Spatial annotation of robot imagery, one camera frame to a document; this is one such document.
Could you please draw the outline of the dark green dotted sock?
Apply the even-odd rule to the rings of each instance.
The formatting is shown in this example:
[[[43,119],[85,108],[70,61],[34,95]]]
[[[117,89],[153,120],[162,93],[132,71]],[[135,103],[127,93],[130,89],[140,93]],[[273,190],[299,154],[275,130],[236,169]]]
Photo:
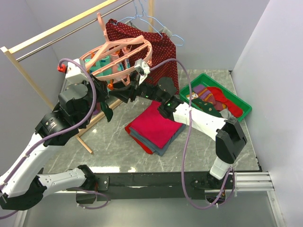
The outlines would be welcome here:
[[[106,102],[101,102],[100,107],[107,121],[110,122],[113,117],[113,110],[108,106]]]

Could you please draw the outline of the pink round clip hanger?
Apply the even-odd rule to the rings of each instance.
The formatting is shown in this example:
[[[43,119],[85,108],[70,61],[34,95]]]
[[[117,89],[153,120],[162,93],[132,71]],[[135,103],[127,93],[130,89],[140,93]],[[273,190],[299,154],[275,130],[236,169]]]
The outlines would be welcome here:
[[[115,61],[110,62],[106,66],[101,67],[100,69],[92,72],[92,75],[95,76],[98,80],[100,81],[109,81],[109,80],[121,80],[124,76],[129,75],[132,71],[135,70],[134,66],[125,69],[123,71],[117,71],[114,74],[110,74],[107,76],[102,76],[98,77],[99,74],[103,73],[104,71],[108,70],[109,68],[112,68],[116,66],[119,62],[124,62],[124,60],[129,59],[130,57],[136,55],[137,53],[147,50],[147,53],[143,60],[145,62],[148,62],[150,58],[152,57],[152,44],[144,38],[143,35],[140,35],[136,38],[125,38],[125,39],[120,39],[116,41],[110,41],[108,36],[107,36],[107,30],[106,30],[106,25],[103,21],[103,18],[101,17],[100,13],[97,13],[97,19],[98,23],[103,31],[103,36],[105,39],[105,43],[103,45],[100,45],[84,55],[80,57],[81,60],[85,60],[87,57],[89,57],[91,54],[94,54],[94,56],[91,58],[91,60],[87,63],[85,63],[86,70],[90,70],[90,68],[99,60],[105,58],[106,56],[110,56],[117,50],[122,49],[123,47],[128,47],[128,46],[135,46],[138,45],[138,47],[134,48],[131,50],[128,54],[123,55],[122,57],[118,58]]]

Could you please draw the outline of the purple orange striped sock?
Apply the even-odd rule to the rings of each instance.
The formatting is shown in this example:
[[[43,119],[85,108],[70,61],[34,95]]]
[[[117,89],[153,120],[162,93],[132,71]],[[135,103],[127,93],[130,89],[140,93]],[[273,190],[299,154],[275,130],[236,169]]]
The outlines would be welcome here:
[[[216,100],[214,98],[214,95],[204,85],[199,84],[198,86],[194,87],[193,90],[198,95],[198,97],[202,99],[204,102],[209,102],[213,105],[216,105]]]

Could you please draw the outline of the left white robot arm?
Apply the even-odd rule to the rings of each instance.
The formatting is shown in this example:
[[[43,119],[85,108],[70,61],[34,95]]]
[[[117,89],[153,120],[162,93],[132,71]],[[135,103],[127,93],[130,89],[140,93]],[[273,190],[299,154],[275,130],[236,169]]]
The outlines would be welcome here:
[[[0,206],[4,210],[28,210],[43,198],[66,189],[94,190],[98,181],[87,165],[59,174],[41,174],[45,163],[85,129],[98,103],[108,99],[106,83],[93,79],[70,84],[59,102],[35,128],[31,140],[13,166],[0,178]]]

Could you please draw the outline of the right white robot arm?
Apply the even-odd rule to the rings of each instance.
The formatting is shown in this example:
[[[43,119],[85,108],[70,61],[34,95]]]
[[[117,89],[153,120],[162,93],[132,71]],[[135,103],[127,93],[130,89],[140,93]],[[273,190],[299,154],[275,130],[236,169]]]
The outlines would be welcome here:
[[[208,184],[218,189],[224,184],[228,169],[247,144],[247,138],[236,118],[224,119],[195,109],[178,99],[176,91],[172,79],[163,77],[155,86],[135,79],[128,86],[113,89],[109,93],[124,103],[137,97],[158,101],[158,111],[164,118],[188,125],[214,140],[216,159],[209,171]]]

